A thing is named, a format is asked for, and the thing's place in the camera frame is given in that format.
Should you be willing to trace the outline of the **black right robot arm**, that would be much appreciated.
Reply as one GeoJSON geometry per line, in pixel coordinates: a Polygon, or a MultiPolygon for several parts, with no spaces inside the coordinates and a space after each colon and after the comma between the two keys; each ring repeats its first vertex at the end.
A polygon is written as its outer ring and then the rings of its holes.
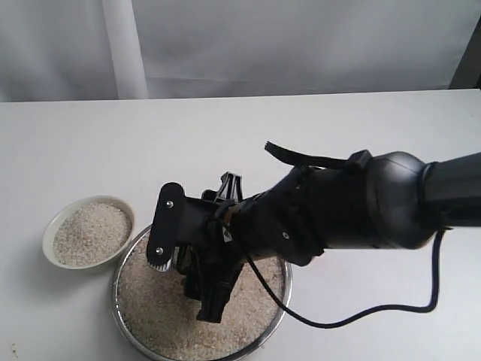
{"type": "Polygon", "coordinates": [[[245,263],[277,256],[308,265],[330,249],[408,249],[446,230],[480,225],[480,156],[425,163],[405,152],[347,159],[309,156],[267,143],[291,171],[269,190],[224,201],[204,222],[201,309],[218,323],[245,263]]]}

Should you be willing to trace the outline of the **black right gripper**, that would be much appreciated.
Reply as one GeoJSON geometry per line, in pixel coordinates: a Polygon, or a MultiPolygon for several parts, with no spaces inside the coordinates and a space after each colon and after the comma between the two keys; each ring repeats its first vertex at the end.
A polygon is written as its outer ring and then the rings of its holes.
{"type": "MultiPolygon", "coordinates": [[[[292,169],[269,190],[244,200],[242,177],[224,173],[218,190],[205,190],[207,205],[239,204],[229,232],[235,247],[253,259],[278,256],[296,265],[330,249],[374,249],[367,172],[314,167],[292,169]]],[[[209,262],[197,256],[201,308],[196,320],[221,323],[244,258],[209,262]]]]}

